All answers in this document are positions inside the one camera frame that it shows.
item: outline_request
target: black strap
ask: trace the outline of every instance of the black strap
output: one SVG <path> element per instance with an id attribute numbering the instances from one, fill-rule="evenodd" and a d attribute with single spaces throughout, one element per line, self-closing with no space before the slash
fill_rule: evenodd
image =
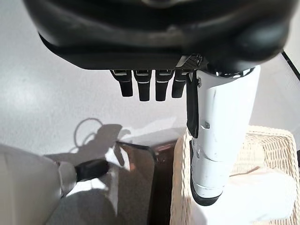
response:
<path id="1" fill-rule="evenodd" d="M 172 98 L 181 98 L 184 86 L 186 85 L 186 75 L 181 69 L 175 70 L 175 77 L 172 86 Z"/>
<path id="2" fill-rule="evenodd" d="M 111 70 L 113 77 L 119 81 L 123 97 L 133 96 L 131 70 Z"/>
<path id="3" fill-rule="evenodd" d="M 166 91 L 169 80 L 172 79 L 174 70 L 156 70 L 155 71 L 155 89 L 156 100 L 161 102 L 165 101 Z"/>
<path id="4" fill-rule="evenodd" d="M 134 70 L 134 76 L 139 88 L 140 101 L 150 100 L 150 80 L 152 70 Z"/>
<path id="5" fill-rule="evenodd" d="M 199 110 L 198 110 L 198 84 L 197 71 L 193 72 L 192 80 L 189 75 L 187 79 L 187 127 L 194 138 L 198 138 L 199 132 Z"/>

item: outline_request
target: white cloth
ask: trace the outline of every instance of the white cloth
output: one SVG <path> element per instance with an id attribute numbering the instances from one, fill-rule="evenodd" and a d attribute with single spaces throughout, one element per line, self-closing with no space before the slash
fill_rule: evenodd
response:
<path id="1" fill-rule="evenodd" d="M 291 216 L 296 183 L 287 174 L 267 167 L 232 176 L 218 201 L 199 206 L 192 199 L 193 225 L 250 225 L 253 221 Z"/>

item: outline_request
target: woven basket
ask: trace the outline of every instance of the woven basket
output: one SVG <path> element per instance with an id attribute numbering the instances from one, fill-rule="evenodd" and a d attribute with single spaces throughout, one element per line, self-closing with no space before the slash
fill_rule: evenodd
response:
<path id="1" fill-rule="evenodd" d="M 178 139 L 174 151 L 171 225 L 190 225 L 190 152 L 191 136 Z M 247 173 L 258 166 L 278 168 L 292 176 L 297 184 L 297 199 L 289 219 L 255 222 L 255 225 L 300 225 L 300 187 L 296 144 L 285 130 L 250 126 L 232 175 Z"/>

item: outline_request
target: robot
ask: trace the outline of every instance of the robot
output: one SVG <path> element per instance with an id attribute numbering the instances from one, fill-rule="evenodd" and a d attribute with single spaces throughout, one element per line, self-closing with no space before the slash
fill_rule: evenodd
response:
<path id="1" fill-rule="evenodd" d="M 214 204 L 246 134 L 259 65 L 282 51 L 297 0 L 23 1 L 51 52 L 109 69 L 122 96 L 133 95 L 134 77 L 149 101 L 152 71 L 157 101 L 173 77 L 173 98 L 186 85 L 191 190 L 199 205 Z"/>

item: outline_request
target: white wall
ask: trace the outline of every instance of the white wall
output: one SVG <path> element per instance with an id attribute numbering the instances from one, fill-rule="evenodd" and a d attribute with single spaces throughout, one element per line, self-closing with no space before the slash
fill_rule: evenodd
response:
<path id="1" fill-rule="evenodd" d="M 300 70 L 300 5 L 298 5 L 292 20 L 290 36 L 285 46 L 285 52 L 295 67 Z"/>

